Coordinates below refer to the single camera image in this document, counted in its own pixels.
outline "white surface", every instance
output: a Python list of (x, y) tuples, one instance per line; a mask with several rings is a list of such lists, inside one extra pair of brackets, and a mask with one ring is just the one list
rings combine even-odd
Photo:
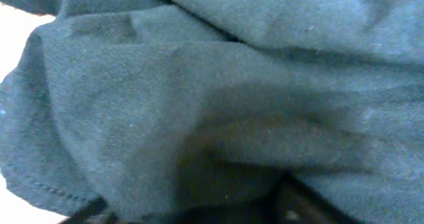
[[(0, 81), (3, 81), (3, 78), (18, 64), (25, 42), (34, 28), (52, 20), (54, 17), (39, 17), (0, 5)], [(6, 181), (0, 175), (1, 224), (57, 224), (64, 218), (64, 216), (37, 209), (7, 191)]]

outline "fabric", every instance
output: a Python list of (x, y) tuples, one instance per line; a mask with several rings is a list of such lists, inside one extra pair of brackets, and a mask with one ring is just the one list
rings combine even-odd
[(424, 223), (424, 0), (0, 1), (56, 15), (1, 84), (31, 204), (166, 223), (291, 171), (361, 221)]

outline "crumpled cloth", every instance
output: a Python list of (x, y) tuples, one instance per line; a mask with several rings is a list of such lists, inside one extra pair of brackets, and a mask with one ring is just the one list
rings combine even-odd
[(56, 16), (0, 88), (1, 170), (34, 206), (164, 220), (290, 171), (424, 223), (424, 0), (0, 1)]

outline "garment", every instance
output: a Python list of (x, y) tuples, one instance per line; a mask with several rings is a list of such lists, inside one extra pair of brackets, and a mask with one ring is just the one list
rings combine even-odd
[(358, 220), (424, 223), (424, 0), (0, 1), (56, 16), (1, 84), (31, 204), (160, 223), (288, 170)]

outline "denim fabric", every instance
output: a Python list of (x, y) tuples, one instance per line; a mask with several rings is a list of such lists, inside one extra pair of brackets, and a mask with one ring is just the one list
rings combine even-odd
[(57, 18), (0, 88), (31, 204), (252, 221), (289, 170), (361, 221), (424, 223), (424, 0), (2, 1)]

